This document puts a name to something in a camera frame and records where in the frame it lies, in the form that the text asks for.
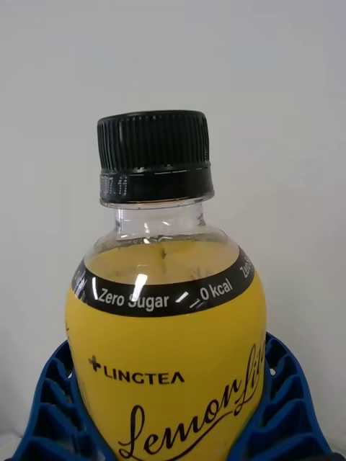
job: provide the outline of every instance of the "clear plastic bottle neck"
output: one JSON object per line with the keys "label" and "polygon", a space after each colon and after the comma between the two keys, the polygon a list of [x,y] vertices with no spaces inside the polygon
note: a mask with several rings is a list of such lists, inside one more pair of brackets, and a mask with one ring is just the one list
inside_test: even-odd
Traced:
{"label": "clear plastic bottle neck", "polygon": [[188,234],[204,225],[203,204],[196,200],[115,208],[115,232],[123,238]]}

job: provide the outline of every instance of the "blue plastic holder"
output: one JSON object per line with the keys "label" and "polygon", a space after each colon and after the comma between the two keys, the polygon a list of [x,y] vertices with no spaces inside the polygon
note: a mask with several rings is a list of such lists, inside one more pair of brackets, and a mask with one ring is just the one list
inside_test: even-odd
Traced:
{"label": "blue plastic holder", "polygon": [[[261,403],[227,461],[295,461],[331,453],[296,358],[269,334],[265,356]],[[12,461],[117,461],[84,408],[67,342],[42,371]]]}

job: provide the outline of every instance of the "black label band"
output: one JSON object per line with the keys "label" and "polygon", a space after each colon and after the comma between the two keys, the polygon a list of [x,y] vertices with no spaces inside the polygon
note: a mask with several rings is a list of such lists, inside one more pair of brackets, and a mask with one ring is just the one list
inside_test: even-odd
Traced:
{"label": "black label band", "polygon": [[134,285],[111,282],[90,272],[82,261],[72,279],[75,296],[103,312],[129,317],[166,317],[200,312],[241,295],[254,279],[254,267],[239,248],[228,269],[203,279],[167,285],[146,285],[139,274]]}

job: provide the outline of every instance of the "black plastic cap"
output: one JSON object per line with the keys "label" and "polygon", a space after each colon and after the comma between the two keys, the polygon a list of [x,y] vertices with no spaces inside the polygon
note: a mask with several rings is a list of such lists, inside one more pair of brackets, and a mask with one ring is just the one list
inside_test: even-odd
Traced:
{"label": "black plastic cap", "polygon": [[97,123],[101,203],[161,202],[213,195],[205,115],[164,110]]}

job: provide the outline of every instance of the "white backdrop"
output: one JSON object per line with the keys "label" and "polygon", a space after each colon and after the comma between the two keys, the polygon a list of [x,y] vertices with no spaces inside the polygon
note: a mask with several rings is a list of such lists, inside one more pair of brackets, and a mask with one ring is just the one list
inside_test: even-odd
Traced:
{"label": "white backdrop", "polygon": [[112,225],[96,122],[208,117],[207,218],[257,266],[268,327],[346,445],[344,0],[1,0],[0,431],[25,428],[76,265]]}

